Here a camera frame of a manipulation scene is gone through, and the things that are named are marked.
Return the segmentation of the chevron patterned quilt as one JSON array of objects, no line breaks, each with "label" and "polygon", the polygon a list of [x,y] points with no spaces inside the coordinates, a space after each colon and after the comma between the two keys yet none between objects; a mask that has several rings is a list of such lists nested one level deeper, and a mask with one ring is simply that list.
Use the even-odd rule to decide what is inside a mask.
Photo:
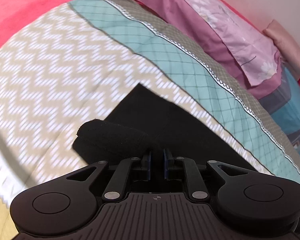
[{"label": "chevron patterned quilt", "polygon": [[131,0],[73,0],[0,46],[0,200],[84,165],[72,149],[137,85],[176,104],[256,170],[300,183],[300,155],[259,102],[178,29]]}]

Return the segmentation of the pink floral folded sheet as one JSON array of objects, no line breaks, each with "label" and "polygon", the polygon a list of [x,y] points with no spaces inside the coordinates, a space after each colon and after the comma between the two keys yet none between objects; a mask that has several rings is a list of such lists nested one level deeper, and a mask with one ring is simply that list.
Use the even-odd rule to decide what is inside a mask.
[{"label": "pink floral folded sheet", "polygon": [[193,39],[257,99],[281,85],[279,50],[221,0],[136,0]]}]

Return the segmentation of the teal grey striped bedding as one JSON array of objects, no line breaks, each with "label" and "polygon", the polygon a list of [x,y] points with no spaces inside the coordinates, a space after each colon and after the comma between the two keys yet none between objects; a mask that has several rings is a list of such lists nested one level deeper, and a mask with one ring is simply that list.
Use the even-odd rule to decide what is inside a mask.
[{"label": "teal grey striped bedding", "polygon": [[281,85],[258,101],[300,154],[300,86],[285,65]]}]

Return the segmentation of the black pants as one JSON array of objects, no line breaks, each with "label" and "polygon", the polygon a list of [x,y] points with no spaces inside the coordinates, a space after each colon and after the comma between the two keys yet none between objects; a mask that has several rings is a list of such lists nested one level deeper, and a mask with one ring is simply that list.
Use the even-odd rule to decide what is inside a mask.
[{"label": "black pants", "polygon": [[88,164],[107,161],[117,165],[129,157],[151,154],[209,160],[253,170],[219,136],[181,107],[137,85],[105,120],[94,119],[77,131],[72,148]]}]

